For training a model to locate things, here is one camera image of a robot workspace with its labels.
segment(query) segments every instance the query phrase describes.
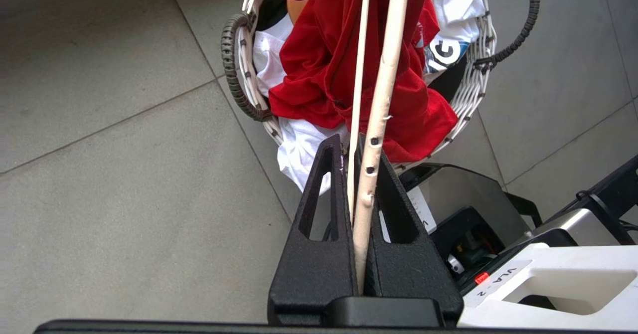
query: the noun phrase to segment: white wicker basket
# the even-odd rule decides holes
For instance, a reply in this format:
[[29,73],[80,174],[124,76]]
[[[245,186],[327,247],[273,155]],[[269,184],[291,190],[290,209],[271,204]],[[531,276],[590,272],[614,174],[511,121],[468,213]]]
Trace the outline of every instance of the white wicker basket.
[[[262,1],[244,0],[242,13],[232,16],[226,23],[222,34],[221,52],[226,79],[233,98],[248,116],[253,120],[261,121],[269,136],[280,145],[282,138],[279,120],[269,111],[267,100],[258,90],[257,72],[253,64],[253,37]],[[470,122],[474,111],[485,97],[490,71],[498,62],[511,55],[529,35],[536,21],[540,0],[529,0],[530,7],[526,26],[516,41],[498,54],[496,54],[496,31],[492,25],[492,16],[487,0],[483,0],[483,4],[486,10],[485,16],[477,18],[480,29],[479,37],[467,49],[468,63],[465,74],[450,102],[459,121],[429,157],[451,143]],[[235,63],[235,51],[239,64]],[[403,171],[421,162],[394,164],[394,166],[397,171]]]

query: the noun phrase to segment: white label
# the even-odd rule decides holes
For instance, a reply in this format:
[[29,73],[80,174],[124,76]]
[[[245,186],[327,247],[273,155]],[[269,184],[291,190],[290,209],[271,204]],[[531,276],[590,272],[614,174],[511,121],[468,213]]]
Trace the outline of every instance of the white label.
[[437,223],[432,216],[430,207],[428,207],[426,198],[424,198],[423,193],[421,193],[421,188],[417,186],[411,189],[408,192],[408,198],[410,199],[410,202],[412,202],[412,205],[414,206],[415,211],[417,211],[417,215],[428,231],[428,234],[432,234],[432,232],[437,230]]
[[[421,219],[421,223],[425,226],[428,234],[432,234],[435,230],[437,230],[437,223],[435,219],[432,217],[432,212],[430,211],[430,207],[428,207],[428,203],[426,199],[423,197],[423,193],[421,193],[421,189],[419,187],[415,187],[408,192],[408,198],[414,209],[417,211],[417,215],[419,219]],[[381,220],[381,233],[383,233],[383,240],[390,242],[390,234],[388,233],[388,227],[385,224],[385,218],[383,217],[383,212],[379,211],[379,219]]]
[[505,263],[494,274],[490,275],[483,283],[479,284],[471,292],[463,297],[465,307],[476,308],[483,301],[494,294],[503,284],[507,283],[517,273],[520,273],[526,266],[531,263],[531,259],[526,261],[509,261]]

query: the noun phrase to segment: black coiled handle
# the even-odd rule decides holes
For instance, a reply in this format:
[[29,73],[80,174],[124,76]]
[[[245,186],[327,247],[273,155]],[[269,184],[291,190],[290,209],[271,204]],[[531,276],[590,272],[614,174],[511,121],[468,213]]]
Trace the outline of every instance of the black coiled handle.
[[520,34],[516,37],[515,41],[511,43],[508,47],[503,50],[497,52],[496,54],[485,57],[484,59],[478,59],[475,62],[475,66],[487,70],[492,70],[496,64],[507,59],[507,57],[514,53],[525,41],[529,33],[534,28],[536,24],[536,18],[538,18],[538,11],[540,10],[540,0],[529,0],[529,11],[527,13],[527,20],[525,21],[525,25],[520,30]]
[[246,13],[234,14],[226,21],[224,30],[221,33],[221,61],[224,66],[224,72],[226,73],[226,81],[230,88],[230,93],[233,96],[237,106],[248,115],[249,118],[264,122],[273,114],[270,110],[260,109],[253,106],[246,98],[246,94],[239,86],[239,79],[237,79],[237,65],[235,64],[235,35],[237,29],[242,26],[250,26],[252,23],[251,18]]

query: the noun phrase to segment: white wooden stick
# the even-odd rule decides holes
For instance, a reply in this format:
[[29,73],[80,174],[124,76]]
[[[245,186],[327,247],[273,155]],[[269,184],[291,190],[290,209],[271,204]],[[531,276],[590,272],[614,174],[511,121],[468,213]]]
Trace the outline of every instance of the white wooden stick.
[[358,141],[358,121],[361,112],[361,87],[363,82],[363,63],[365,59],[365,37],[367,35],[367,10],[370,0],[361,2],[361,19],[359,21],[359,41],[357,46],[357,67],[355,69],[355,88],[352,97],[352,124],[350,127],[350,147],[348,153],[348,209],[350,224],[355,209],[355,151]]
[[370,112],[370,120],[365,134],[363,159],[359,175],[357,205],[355,210],[353,242],[355,248],[355,269],[357,271],[358,291],[363,293],[365,278],[365,261],[370,241],[370,223],[374,206],[374,190],[379,173],[381,146],[385,135],[385,125],[392,100],[394,79],[396,78],[401,41],[403,40],[403,25],[408,0],[390,0],[388,19],[383,37],[383,50],[376,77],[374,97]]

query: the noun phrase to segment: gray floor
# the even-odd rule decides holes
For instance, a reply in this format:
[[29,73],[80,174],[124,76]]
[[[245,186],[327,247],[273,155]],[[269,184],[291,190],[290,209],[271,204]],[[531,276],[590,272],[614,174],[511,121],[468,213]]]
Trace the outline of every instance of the gray floor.
[[[6,332],[264,322],[301,194],[229,104],[219,34],[241,0],[38,1],[0,20]],[[502,47],[526,1],[490,7]],[[434,160],[550,216],[638,153],[636,38],[634,0],[542,0],[480,116]]]

